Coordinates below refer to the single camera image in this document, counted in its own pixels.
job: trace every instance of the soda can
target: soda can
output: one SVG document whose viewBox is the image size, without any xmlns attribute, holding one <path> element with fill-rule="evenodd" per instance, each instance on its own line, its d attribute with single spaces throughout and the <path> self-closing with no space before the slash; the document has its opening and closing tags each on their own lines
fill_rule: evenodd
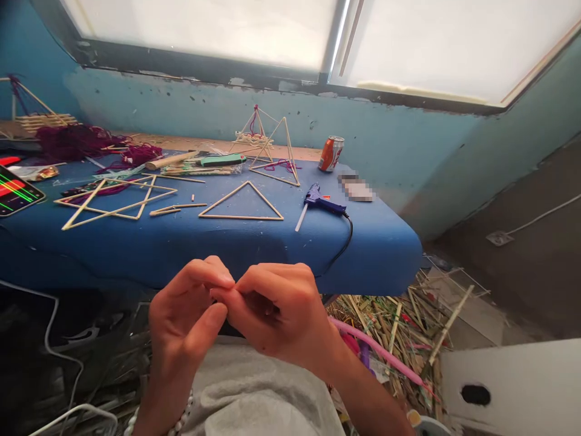
<svg viewBox="0 0 581 436">
<path fill-rule="evenodd" d="M 323 147 L 323 152 L 321 153 L 321 159 L 319 160 L 319 170 L 331 173 L 337 162 L 339 162 L 339 155 L 343 150 L 345 140 L 340 136 L 329 136 L 329 139 L 325 142 Z"/>
</svg>

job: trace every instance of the blue tablecloth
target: blue tablecloth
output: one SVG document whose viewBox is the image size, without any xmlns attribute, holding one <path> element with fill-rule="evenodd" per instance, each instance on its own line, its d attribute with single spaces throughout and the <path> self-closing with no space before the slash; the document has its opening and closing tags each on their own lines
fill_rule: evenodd
<svg viewBox="0 0 581 436">
<path fill-rule="evenodd" d="M 113 156 L 103 159 L 106 164 Z M 345 165 L 323 173 L 316 162 L 297 162 L 301 186 L 273 180 L 248 171 L 232 176 L 200 176 L 207 183 L 158 179 L 156 185 L 178 188 L 176 194 L 146 205 L 140 220 L 104 217 L 62 231 L 74 209 L 52 200 L 60 193 L 82 185 L 96 167 L 89 162 L 59 167 L 58 178 L 36 186 L 47 195 L 33 205 L 0 220 L 1 278 L 33 289 L 54 287 L 118 287 L 119 291 L 162 288 L 189 260 L 218 255 L 238 279 L 250 265 L 260 262 L 309 265 L 315 274 L 344 245 L 349 223 L 344 217 L 311 208 L 300 232 L 294 231 L 304 196 L 314 182 L 331 201 L 347 205 L 353 220 L 353 239 L 346 252 L 327 274 L 317 280 L 321 293 L 398 295 L 413 280 L 421 261 L 421 244 L 413 230 L 386 204 L 349 201 L 337 181 Z M 291 176 L 278 167 L 272 174 Z M 202 219 L 204 208 L 150 217 L 165 206 L 212 204 L 246 180 L 255 186 L 284 216 L 283 221 Z M 164 191 L 153 190 L 152 196 Z M 131 187 L 107 197 L 97 197 L 92 207 L 112 210 L 140 201 L 145 189 Z M 135 215 L 139 208 L 122 213 Z M 275 216 L 248 185 L 215 208 L 212 213 Z M 80 219 L 95 213 L 83 212 Z"/>
</svg>

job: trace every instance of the beaded bracelet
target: beaded bracelet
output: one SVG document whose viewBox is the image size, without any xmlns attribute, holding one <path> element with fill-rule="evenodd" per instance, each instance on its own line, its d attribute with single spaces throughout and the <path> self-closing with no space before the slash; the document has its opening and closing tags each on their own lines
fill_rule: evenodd
<svg viewBox="0 0 581 436">
<path fill-rule="evenodd" d="M 182 417 L 179 421 L 174 425 L 174 427 L 168 431 L 168 436 L 178 436 L 182 427 L 185 425 L 186 421 L 188 420 L 189 414 L 192 411 L 192 405 L 194 404 L 194 391 L 190 390 L 189 397 L 188 397 L 188 404 L 186 405 L 185 410 L 183 411 Z M 129 419 L 129 423 L 127 424 L 127 428 L 123 432 L 123 436 L 131 436 L 133 434 L 133 427 L 135 426 L 135 421 L 137 421 L 137 413 L 139 412 L 139 407 L 135 409 L 133 416 Z"/>
</svg>

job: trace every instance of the person's left hand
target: person's left hand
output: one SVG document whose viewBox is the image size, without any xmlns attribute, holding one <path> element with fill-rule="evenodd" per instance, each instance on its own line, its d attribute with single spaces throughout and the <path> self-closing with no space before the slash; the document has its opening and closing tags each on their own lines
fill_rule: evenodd
<svg viewBox="0 0 581 436">
<path fill-rule="evenodd" d="M 153 298 L 149 327 L 153 361 L 134 435 L 166 433 L 181 417 L 195 372 L 214 343 L 228 310 L 209 290 L 234 279 L 217 256 L 189 262 Z"/>
</svg>

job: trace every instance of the pink tube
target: pink tube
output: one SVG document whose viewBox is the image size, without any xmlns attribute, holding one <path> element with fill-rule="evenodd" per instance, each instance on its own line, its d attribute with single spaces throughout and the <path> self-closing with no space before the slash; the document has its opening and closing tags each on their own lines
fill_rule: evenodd
<svg viewBox="0 0 581 436">
<path fill-rule="evenodd" d="M 333 317 L 329 317 L 329 320 L 339 330 L 343 330 L 344 332 L 349 333 L 350 335 L 355 336 L 357 339 L 361 339 L 362 341 L 369 344 L 369 346 L 371 348 L 373 348 L 378 355 L 380 355 L 385 360 L 387 360 L 387 363 L 389 363 L 389 365 L 393 366 L 395 369 L 397 369 L 399 372 L 401 372 L 404 376 L 406 376 L 411 381 L 413 381 L 416 385 L 426 387 L 424 382 L 422 381 L 422 379 L 419 377 L 418 374 L 416 374 L 410 368 L 408 368 L 406 365 L 404 365 L 402 363 L 402 361 L 400 361 L 393 354 L 389 353 L 389 351 L 387 351 L 385 348 L 383 348 L 381 345 L 379 345 L 373 338 L 367 336 L 365 333 L 357 330 L 356 328 L 351 327 L 349 324 L 345 324 L 344 322 L 336 320 Z"/>
</svg>

